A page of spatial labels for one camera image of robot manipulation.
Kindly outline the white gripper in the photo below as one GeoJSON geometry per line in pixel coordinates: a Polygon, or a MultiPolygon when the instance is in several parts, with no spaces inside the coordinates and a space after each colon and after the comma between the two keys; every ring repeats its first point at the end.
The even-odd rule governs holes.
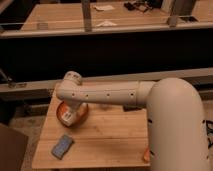
{"type": "Polygon", "coordinates": [[[80,105],[68,106],[64,103],[62,109],[61,119],[66,126],[74,125],[80,120],[80,105]]]}

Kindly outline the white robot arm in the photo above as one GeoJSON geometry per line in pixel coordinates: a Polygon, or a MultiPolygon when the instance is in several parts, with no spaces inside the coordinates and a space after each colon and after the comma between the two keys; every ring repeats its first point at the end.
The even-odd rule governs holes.
{"type": "Polygon", "coordinates": [[[75,121],[83,103],[144,107],[150,171],[211,171],[205,111],[198,91],[180,78],[84,85],[69,71],[56,89],[75,121]]]}

